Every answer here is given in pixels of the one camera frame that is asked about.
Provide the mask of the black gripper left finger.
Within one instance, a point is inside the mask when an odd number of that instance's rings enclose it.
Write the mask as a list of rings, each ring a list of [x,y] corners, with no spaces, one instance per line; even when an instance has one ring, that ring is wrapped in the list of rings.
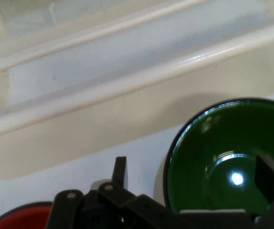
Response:
[[[84,194],[58,193],[46,223],[48,229],[169,229],[172,214],[146,195],[124,187],[126,157],[116,158],[112,179]]]

